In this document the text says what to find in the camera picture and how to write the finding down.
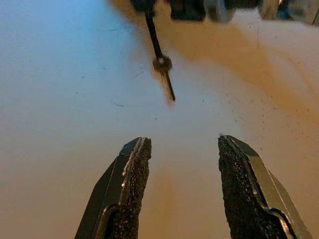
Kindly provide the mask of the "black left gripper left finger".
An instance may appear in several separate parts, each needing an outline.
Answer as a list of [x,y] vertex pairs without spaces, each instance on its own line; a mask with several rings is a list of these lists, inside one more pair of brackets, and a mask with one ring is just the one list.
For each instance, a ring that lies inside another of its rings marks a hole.
[[126,143],[95,184],[74,239],[138,239],[152,141]]

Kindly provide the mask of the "brass key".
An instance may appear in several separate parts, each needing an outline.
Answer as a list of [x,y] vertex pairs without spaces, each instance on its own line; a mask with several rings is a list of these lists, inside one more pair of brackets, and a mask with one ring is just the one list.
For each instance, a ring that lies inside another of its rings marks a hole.
[[163,56],[160,58],[155,58],[153,60],[153,67],[155,71],[160,73],[162,79],[163,79],[163,85],[167,92],[168,98],[170,101],[175,101],[175,94],[174,90],[171,84],[171,80],[169,77],[169,71],[172,68],[171,59],[167,56]]

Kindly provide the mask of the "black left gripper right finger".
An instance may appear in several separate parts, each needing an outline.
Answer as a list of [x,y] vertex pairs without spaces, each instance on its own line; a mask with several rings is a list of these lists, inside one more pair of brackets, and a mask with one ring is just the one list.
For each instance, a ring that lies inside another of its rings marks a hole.
[[218,149],[231,239],[314,239],[284,186],[251,146],[222,134]]

